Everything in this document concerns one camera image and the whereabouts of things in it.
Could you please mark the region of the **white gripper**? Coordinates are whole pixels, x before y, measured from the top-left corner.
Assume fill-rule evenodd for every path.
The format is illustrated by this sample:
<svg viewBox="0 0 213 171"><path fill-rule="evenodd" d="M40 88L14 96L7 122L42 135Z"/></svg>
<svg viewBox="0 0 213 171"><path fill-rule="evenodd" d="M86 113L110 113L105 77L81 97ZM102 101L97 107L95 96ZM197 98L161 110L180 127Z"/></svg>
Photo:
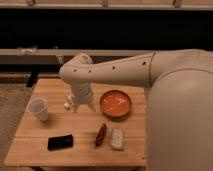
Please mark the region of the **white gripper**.
<svg viewBox="0 0 213 171"><path fill-rule="evenodd" d="M71 88L71 93L68 96L69 102L73 105L73 112L77 113L79 105L87 104L88 107L95 112L93 102L93 92L91 88Z"/></svg>

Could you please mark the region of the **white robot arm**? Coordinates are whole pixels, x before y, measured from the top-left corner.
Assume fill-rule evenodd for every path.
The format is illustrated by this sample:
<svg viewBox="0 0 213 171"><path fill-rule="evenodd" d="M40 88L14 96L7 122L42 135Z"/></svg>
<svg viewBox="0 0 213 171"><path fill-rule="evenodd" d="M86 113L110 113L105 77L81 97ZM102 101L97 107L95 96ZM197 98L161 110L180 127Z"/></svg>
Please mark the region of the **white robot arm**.
<svg viewBox="0 0 213 171"><path fill-rule="evenodd" d="M78 54L60 68L73 103L86 103L92 83L147 91L148 171L213 171L213 52L153 51L95 64Z"/></svg>

